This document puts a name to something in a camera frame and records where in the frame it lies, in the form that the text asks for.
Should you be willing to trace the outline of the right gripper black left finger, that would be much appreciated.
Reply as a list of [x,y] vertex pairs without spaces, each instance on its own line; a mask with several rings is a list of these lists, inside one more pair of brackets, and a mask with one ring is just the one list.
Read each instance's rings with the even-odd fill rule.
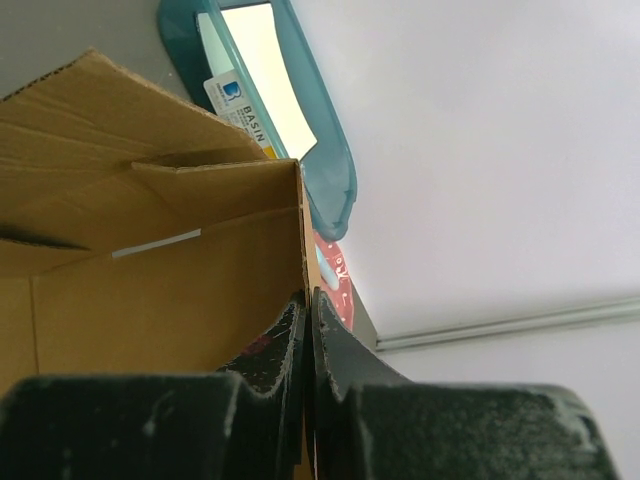
[[200,374],[44,375],[1,401],[5,479],[290,479],[306,302]]

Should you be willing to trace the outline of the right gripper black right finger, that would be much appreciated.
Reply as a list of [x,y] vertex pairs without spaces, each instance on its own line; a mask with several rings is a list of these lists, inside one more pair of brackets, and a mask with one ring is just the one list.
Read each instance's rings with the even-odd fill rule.
[[545,384],[418,383],[363,345],[316,290],[310,456],[320,479],[615,479],[597,422]]

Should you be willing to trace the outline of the brown cardboard box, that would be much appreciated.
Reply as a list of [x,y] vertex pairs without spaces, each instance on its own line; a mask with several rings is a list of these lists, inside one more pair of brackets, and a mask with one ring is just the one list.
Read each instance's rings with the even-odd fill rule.
[[[33,376],[220,369],[296,293],[307,320],[313,244],[297,161],[84,53],[1,102],[1,401]],[[290,479],[313,477],[304,340]]]

